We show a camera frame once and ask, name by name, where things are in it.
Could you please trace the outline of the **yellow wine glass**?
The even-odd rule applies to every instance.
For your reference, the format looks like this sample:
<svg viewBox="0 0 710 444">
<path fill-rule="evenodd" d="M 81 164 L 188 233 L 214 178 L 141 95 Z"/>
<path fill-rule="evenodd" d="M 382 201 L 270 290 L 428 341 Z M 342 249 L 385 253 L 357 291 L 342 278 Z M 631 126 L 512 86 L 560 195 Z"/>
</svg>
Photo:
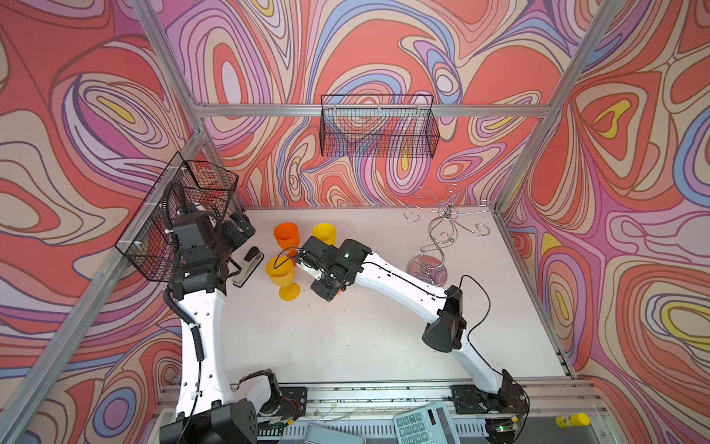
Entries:
<svg viewBox="0 0 710 444">
<path fill-rule="evenodd" d="M 333 224 L 320 223 L 312 229 L 312 236 L 326 245 L 335 246 L 337 244 L 337 229 Z"/>
<path fill-rule="evenodd" d="M 266 274 L 278 288 L 278 296 L 282 301 L 295 301 L 301 294 L 301 287 L 295 281 L 295 270 L 292 260 L 288 257 L 275 257 L 266 264 Z"/>
</svg>

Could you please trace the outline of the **orange wine glass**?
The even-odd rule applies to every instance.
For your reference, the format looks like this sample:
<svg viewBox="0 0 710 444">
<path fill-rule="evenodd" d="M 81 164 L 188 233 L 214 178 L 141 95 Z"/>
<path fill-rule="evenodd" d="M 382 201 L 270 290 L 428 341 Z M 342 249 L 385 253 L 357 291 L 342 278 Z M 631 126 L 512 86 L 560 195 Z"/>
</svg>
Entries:
<svg viewBox="0 0 710 444">
<path fill-rule="evenodd" d="M 274 228 L 273 234 L 277 244 L 288 257 L 296 255 L 301 238 L 299 228 L 295 223 L 283 222 Z"/>
</svg>

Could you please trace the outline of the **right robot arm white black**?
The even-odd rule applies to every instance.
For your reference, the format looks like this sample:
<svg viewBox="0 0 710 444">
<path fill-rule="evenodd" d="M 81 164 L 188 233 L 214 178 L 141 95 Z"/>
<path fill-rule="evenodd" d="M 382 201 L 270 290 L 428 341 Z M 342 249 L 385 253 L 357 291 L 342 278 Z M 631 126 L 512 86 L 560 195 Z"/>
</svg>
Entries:
<svg viewBox="0 0 710 444">
<path fill-rule="evenodd" d="M 442 289 L 426 284 L 386 262 L 371 248 L 353 239 L 336 247 L 309 238 L 291 259 L 314 281 L 311 290 L 330 302 L 352 285 L 375 290 L 412 310 L 426 322 L 422 341 L 430 349 L 450 354 L 471 377 L 483 404 L 473 412 L 520 414 L 530 409 L 524 388 L 481 352 L 463 315 L 462 285 Z"/>
</svg>

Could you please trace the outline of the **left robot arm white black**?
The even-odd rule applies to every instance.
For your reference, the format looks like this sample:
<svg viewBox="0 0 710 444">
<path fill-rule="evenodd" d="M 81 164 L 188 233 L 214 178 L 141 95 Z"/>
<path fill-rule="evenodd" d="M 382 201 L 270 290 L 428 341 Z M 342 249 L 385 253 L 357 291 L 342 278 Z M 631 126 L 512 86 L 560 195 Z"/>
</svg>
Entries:
<svg viewBox="0 0 710 444">
<path fill-rule="evenodd" d="M 272 414 L 282 397 L 272 370 L 251 373 L 233 390 L 223 363 L 221 324 L 233 253 L 255 233 L 241 212 L 222 216 L 189 203 L 174 179 L 163 194 L 171 237 L 171 275 L 163 299 L 181 321 L 182 373 L 174 420 L 162 443 L 255 443 L 258 415 Z"/>
</svg>

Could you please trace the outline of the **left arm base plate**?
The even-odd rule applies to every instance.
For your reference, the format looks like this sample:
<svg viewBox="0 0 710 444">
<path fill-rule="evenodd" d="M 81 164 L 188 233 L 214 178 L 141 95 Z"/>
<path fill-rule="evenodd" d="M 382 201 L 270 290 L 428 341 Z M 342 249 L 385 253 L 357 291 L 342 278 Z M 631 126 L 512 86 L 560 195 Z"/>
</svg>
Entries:
<svg viewBox="0 0 710 444">
<path fill-rule="evenodd" d="M 234 399 L 258 399 L 263 397 L 263 394 L 271 394 L 270 390 L 263 391 L 261 389 L 250 390 L 246 388 L 246 384 L 232 385 Z M 308 388 L 305 386 L 286 386 L 280 389 L 281 398 L 279 404 L 275 401 L 267 401 L 258 410 L 260 418 L 298 418 L 307 413 L 306 403 L 308 401 Z"/>
</svg>

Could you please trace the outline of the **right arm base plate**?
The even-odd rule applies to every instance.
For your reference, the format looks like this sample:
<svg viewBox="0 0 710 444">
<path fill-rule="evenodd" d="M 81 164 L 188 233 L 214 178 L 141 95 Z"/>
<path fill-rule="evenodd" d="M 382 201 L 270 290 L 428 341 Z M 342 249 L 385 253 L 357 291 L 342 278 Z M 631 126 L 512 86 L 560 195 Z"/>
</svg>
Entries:
<svg viewBox="0 0 710 444">
<path fill-rule="evenodd" d="M 499 393 L 479 390 L 474 385 L 453 385 L 449 400 L 457 414 L 511 414 L 524 416 L 530 409 L 530 401 L 521 386 L 513 383 Z"/>
</svg>

